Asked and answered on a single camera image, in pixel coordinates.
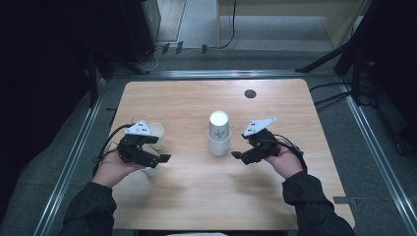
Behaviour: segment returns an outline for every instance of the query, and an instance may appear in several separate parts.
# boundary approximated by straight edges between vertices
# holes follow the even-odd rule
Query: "cup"
[[[226,112],[214,111],[211,113],[208,135],[216,142],[225,141],[230,137],[229,116]]]
[[[208,134],[208,149],[213,155],[222,156],[226,155],[230,149],[230,135],[226,137],[223,141],[217,141],[211,138]]]
[[[163,126],[159,123],[150,123],[148,124],[148,128],[152,136],[159,138],[156,144],[149,144],[149,146],[153,149],[162,149],[165,146],[165,131]]]
[[[144,148],[144,151],[157,155],[156,150],[152,148]],[[144,172],[148,178],[153,178],[159,173],[159,164],[157,164],[155,168],[145,167],[145,169],[142,169],[141,171]]]

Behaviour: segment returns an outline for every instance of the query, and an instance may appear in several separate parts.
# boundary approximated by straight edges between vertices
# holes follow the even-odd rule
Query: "black jacket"
[[[319,179],[300,172],[282,186],[285,202],[295,206],[298,235],[355,235],[350,225],[334,213]],[[87,183],[70,202],[59,235],[111,235],[116,209],[111,193],[107,187]]]

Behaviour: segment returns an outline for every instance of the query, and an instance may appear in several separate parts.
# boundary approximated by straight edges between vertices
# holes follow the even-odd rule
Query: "aluminum rail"
[[[107,83],[105,82],[105,80],[100,80],[98,89],[99,91],[102,91],[102,93],[105,92],[105,90],[107,89]],[[89,135],[89,131],[91,129],[95,116],[97,115],[101,101],[102,96],[100,95],[95,105],[89,109],[86,119],[84,120],[83,126],[77,135],[77,138],[74,142],[70,154],[68,155],[64,168],[61,171],[61,175],[59,176],[59,179],[55,184],[55,188],[49,196],[42,217],[40,218],[40,221],[37,224],[37,227],[33,235],[48,235],[50,227],[55,218],[56,212],[58,211],[58,208],[61,205],[62,199],[65,195],[65,192],[67,191],[68,184],[70,183],[71,177],[73,176],[74,170],[77,166],[80,154],[83,150],[84,144],[86,143],[87,136]]]
[[[342,86],[343,91],[349,91],[349,86]],[[417,215],[414,210],[414,206],[410,199],[407,197],[400,182],[395,176],[394,171],[389,165],[386,155],[381,148],[378,139],[374,135],[368,120],[363,113],[363,109],[358,107],[352,97],[347,97],[347,102],[352,111],[352,114],[365,138],[365,141],[371,151],[371,154],[383,176],[384,181],[387,184],[387,188],[392,196],[393,201],[398,208],[399,214],[405,223],[410,235],[417,236]]]
[[[130,71],[116,71],[117,78],[135,78],[140,81],[158,80],[256,80],[256,79],[278,79],[292,78],[302,79],[307,77],[335,77],[333,69],[321,69],[311,73],[296,73],[294,70],[262,70],[262,71],[242,71],[242,70],[218,70],[218,71],[162,71],[152,72],[148,75],[135,76]]]

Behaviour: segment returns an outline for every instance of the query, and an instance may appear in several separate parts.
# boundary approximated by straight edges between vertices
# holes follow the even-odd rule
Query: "human hand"
[[[278,156],[270,155],[265,160],[284,179],[303,171],[300,160],[287,147],[281,146]]]
[[[113,188],[130,173],[143,168],[143,166],[135,163],[126,164],[120,158],[119,151],[116,150],[104,157],[92,178],[92,182]]]

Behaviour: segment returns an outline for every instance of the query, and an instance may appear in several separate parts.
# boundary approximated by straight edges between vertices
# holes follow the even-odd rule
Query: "small black hole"
[[[245,91],[245,96],[248,98],[254,98],[255,96],[257,96],[257,93],[254,90],[247,89]]]

